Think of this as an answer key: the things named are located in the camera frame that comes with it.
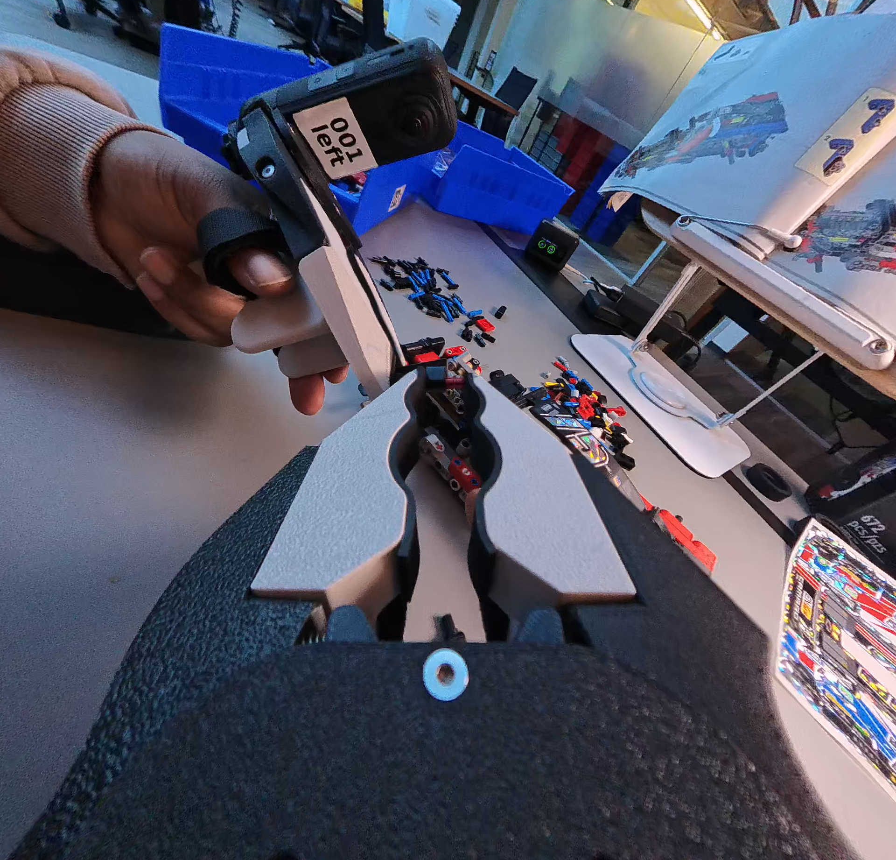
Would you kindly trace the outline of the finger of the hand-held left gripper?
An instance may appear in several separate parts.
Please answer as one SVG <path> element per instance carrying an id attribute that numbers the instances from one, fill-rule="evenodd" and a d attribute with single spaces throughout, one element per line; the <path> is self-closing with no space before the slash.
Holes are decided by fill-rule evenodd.
<path id="1" fill-rule="evenodd" d="M 366 395 L 387 392 L 403 366 L 392 320 L 364 263 L 339 239 L 298 264 L 310 294 Z"/>

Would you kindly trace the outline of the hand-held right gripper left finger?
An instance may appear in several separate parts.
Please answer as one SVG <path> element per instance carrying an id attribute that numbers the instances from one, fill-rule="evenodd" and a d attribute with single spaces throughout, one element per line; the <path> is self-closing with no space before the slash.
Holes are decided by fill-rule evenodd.
<path id="1" fill-rule="evenodd" d="M 359 608 L 375 622 L 408 601 L 419 566 L 404 465 L 420 434 L 420 371 L 407 373 L 320 444 L 254 576 L 254 597 Z"/>

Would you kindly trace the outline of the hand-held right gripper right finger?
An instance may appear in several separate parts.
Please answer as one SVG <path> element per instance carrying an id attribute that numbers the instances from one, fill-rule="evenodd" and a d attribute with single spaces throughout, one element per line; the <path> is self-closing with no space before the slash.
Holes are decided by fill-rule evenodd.
<path id="1" fill-rule="evenodd" d="M 464 399 L 484 478 L 468 550 L 483 622 L 632 602 L 636 587 L 588 489 L 606 485 L 599 471 L 483 377 L 467 377 Z"/>

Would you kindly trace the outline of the lego car chassis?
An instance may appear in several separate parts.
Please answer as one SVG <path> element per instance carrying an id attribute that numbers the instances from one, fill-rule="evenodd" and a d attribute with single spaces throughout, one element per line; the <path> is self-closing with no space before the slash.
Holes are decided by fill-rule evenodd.
<path id="1" fill-rule="evenodd" d="M 444 338 L 426 337 L 402 345 L 400 348 L 406 368 L 433 368 L 442 370 L 436 377 L 435 388 L 427 395 L 429 411 L 425 413 L 423 436 L 420 438 L 420 453 L 424 461 L 439 473 L 452 491 L 465 502 L 470 493 L 484 485 L 484 477 L 472 463 L 471 411 L 465 406 L 463 385 L 471 374 L 480 375 L 480 361 L 466 345 L 448 346 Z M 703 570 L 711 574 L 717 564 L 717 555 L 700 542 L 687 528 L 681 517 L 670 510 L 647 500 L 633 484 L 629 473 L 613 463 L 593 465 L 587 458 L 574 451 L 532 413 L 530 391 L 541 392 L 541 380 L 532 385 L 524 385 L 515 375 L 502 370 L 492 370 L 487 374 L 488 384 L 512 404 L 529 414 L 554 438 L 560 440 L 565 449 L 575 458 L 583 458 L 589 465 L 602 473 L 633 506 L 664 532 L 673 543 Z"/>

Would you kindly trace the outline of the person's left forearm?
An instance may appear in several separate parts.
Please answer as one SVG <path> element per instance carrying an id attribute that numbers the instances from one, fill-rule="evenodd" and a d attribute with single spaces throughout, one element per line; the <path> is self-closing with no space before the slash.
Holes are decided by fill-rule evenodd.
<path id="1" fill-rule="evenodd" d="M 1 48 L 1 232 L 22 248 L 66 249 L 134 286 L 102 246 L 91 184 L 106 145 L 129 133 L 173 137 L 133 116 L 90 70 L 58 56 Z"/>

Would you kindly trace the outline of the pile of colourful lego pieces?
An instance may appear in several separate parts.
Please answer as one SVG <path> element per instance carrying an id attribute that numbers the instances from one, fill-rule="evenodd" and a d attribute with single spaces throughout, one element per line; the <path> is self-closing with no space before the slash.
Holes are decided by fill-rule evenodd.
<path id="1" fill-rule="evenodd" d="M 624 426 L 625 408 L 610 406 L 608 398 L 564 357 L 556 356 L 552 364 L 556 372 L 542 375 L 541 392 L 530 391 L 534 416 L 593 465 L 613 463 L 624 472 L 632 471 L 633 438 Z"/>

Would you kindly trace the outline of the black lego tyre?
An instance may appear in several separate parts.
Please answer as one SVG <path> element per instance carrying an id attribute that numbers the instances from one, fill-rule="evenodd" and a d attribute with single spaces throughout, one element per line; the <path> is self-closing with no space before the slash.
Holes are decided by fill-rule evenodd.
<path id="1" fill-rule="evenodd" d="M 745 480 L 771 502 L 781 502 L 793 494 L 792 487 L 775 469 L 763 462 L 742 467 Z"/>

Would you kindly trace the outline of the lego instruction booklet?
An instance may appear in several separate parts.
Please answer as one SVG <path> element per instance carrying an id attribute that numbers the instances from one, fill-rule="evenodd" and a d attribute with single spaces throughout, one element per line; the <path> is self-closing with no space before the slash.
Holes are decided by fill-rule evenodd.
<path id="1" fill-rule="evenodd" d="M 640 198 L 688 256 L 820 334 L 894 342 L 894 14 L 721 47 L 602 191 Z"/>

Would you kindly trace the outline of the person's left hand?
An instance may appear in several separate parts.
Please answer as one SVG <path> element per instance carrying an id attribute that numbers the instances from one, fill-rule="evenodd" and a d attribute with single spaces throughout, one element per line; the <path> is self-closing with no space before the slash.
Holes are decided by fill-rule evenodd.
<path id="1" fill-rule="evenodd" d="M 173 137 L 127 131 L 96 161 L 91 210 L 106 254 L 170 325 L 217 347 L 232 344 L 232 323 L 245 305 L 197 269 L 198 225 L 222 208 L 269 214 L 255 188 Z"/>

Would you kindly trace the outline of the pile of black blue pins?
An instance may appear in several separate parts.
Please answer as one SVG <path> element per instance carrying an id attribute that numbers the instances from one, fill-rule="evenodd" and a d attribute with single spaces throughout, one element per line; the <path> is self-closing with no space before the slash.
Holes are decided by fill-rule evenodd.
<path id="1" fill-rule="evenodd" d="M 422 257 L 405 260 L 373 256 L 366 262 L 378 270 L 373 277 L 382 290 L 401 294 L 427 317 L 454 326 L 464 342 L 474 342 L 481 347 L 496 342 L 495 331 L 484 335 L 472 325 L 474 318 L 487 317 L 483 310 L 470 309 L 465 305 L 460 286 L 448 269 L 434 268 Z"/>

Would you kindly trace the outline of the white storage crate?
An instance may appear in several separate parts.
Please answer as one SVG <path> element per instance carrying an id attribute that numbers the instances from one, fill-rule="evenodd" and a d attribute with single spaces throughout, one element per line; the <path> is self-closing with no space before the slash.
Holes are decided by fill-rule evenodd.
<path id="1" fill-rule="evenodd" d="M 386 34 L 399 42 L 426 38 L 443 50 L 461 12 L 454 0 L 388 0 Z"/>

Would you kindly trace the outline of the blue storage bin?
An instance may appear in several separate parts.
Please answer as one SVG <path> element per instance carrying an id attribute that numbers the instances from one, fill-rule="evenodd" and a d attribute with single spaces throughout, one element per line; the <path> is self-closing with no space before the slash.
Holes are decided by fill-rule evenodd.
<path id="1" fill-rule="evenodd" d="M 421 187 L 438 212 L 525 235 L 554 219 L 573 193 L 520 149 L 463 122 L 434 156 Z"/>

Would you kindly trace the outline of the white book stand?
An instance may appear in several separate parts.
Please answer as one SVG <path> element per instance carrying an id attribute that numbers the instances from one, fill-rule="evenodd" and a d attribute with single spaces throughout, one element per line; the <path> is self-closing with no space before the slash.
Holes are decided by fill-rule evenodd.
<path id="1" fill-rule="evenodd" d="M 746 238 L 762 235 L 774 250 L 795 250 L 794 233 L 688 214 L 668 223 L 667 242 L 688 263 L 673 288 L 635 338 L 573 335 L 571 346 L 624 404 L 631 408 L 695 473 L 716 478 L 750 456 L 733 423 L 771 395 L 760 393 L 735 412 L 716 411 L 694 394 L 651 346 L 650 335 L 694 277 L 705 269 L 812 346 L 809 358 L 782 381 L 824 355 L 876 386 L 894 380 L 894 288 L 874 301 L 835 299 L 807 287 L 746 250 Z"/>

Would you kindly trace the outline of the blue bin with white label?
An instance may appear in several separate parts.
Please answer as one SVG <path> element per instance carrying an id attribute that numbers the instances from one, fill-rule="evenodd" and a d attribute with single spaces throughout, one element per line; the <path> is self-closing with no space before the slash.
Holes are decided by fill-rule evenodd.
<path id="1" fill-rule="evenodd" d="M 242 104 L 288 82 L 329 70 L 322 59 L 165 24 L 161 31 L 159 101 L 163 126 L 227 166 L 223 137 Z M 358 235 L 422 199 L 435 156 L 414 157 L 366 174 L 360 191 L 330 184 Z"/>

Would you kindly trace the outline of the red and blue storage rack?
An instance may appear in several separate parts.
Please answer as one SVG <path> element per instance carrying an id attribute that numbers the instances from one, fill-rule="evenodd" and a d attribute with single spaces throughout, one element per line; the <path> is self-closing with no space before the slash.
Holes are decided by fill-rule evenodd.
<path id="1" fill-rule="evenodd" d="M 630 148 L 567 113 L 558 113 L 551 129 L 543 127 L 532 154 L 573 190 L 560 216 L 595 245 L 610 248 L 640 212 L 634 199 L 619 210 L 601 194 L 604 182 L 629 156 Z"/>

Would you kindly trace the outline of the black device with green display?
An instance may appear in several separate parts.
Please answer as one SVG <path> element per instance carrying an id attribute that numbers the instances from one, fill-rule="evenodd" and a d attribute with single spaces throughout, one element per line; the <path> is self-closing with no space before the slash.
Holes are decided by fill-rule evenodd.
<path id="1" fill-rule="evenodd" d="M 579 234 L 554 219 L 543 219 L 523 249 L 523 258 L 533 265 L 560 273 L 580 245 Z"/>

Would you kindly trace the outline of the black power adapter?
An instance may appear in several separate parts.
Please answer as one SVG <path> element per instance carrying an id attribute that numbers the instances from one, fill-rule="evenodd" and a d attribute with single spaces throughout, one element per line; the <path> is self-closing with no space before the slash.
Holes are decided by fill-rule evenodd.
<path id="1" fill-rule="evenodd" d="M 615 328 L 624 335 L 636 338 L 658 308 L 658 304 L 633 286 L 622 288 L 592 281 L 592 287 L 582 297 L 585 313 L 593 320 Z M 649 333 L 652 343 L 666 346 L 666 354 L 674 359 L 691 349 L 701 354 L 699 340 L 687 328 L 685 316 L 677 310 L 667 310 Z"/>

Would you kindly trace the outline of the colourful sticker sheet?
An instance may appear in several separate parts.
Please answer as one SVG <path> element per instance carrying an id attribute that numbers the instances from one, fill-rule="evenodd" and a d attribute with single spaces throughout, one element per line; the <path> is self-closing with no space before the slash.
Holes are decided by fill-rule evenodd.
<path id="1" fill-rule="evenodd" d="M 895 788 L 895 582 L 826 518 L 787 561 L 776 676 L 883 789 Z"/>

